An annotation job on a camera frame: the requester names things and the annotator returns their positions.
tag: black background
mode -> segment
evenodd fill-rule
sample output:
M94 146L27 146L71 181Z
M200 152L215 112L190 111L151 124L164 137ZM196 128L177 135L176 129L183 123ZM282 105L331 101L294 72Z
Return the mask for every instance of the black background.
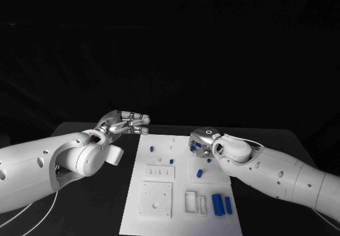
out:
M118 109L151 124L291 130L340 175L340 3L9 3L0 132L12 144Z

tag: robotic arm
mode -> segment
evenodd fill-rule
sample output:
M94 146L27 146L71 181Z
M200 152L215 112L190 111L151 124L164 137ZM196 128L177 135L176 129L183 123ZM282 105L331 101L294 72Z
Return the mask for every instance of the robotic arm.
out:
M259 143L220 135L212 127L192 132L189 146L197 157L215 157L223 172L264 194L313 208L340 222L340 177Z
M92 176L107 161L118 165L121 134L148 134L150 118L114 110L94 129L0 149L0 213L16 210L71 182Z

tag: black table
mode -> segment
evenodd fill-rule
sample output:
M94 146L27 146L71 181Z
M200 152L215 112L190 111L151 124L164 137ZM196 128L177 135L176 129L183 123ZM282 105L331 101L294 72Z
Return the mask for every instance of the black table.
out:
M92 129L97 123L66 122L52 136ZM148 125L150 134L184 135L195 126ZM285 152L308 165L316 164L305 149L288 130L216 127L222 133L255 140L268 148ZM123 135L115 145L124 149L118 166L105 162L92 177L72 182L58 193L55 207L48 218L30 232L43 236L118 235L128 196L128 186L138 147L138 135ZM298 204L278 200L232 179L232 190L244 236L333 236L339 231L316 212ZM22 236L43 218L55 194L33 203L23 214L0 229L3 236ZM22 209L0 215L0 224Z

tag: blue object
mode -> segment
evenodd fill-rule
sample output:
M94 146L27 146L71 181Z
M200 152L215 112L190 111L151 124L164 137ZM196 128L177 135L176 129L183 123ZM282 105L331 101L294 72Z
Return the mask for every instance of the blue object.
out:
M231 215L232 214L232 205L231 205L229 197L225 198L225 205L226 205L226 212Z
M197 172L197 177L199 178L202 177L202 173L203 173L203 170L199 170L199 172Z
M213 204L215 215L216 216L225 215L225 207L223 207L220 194L212 195L212 204Z

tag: blue cylinder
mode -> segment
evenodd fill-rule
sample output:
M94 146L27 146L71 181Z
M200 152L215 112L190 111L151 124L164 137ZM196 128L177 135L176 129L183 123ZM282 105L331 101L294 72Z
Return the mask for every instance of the blue cylinder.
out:
M231 215L232 214L232 205L231 205L229 197L225 198L225 205L226 205L226 212Z
M197 172L197 177L199 178L202 177L202 173L203 173L203 170L199 170L199 172Z
M212 195L212 204L213 204L215 215L216 216L225 215L225 207L223 207L220 194Z

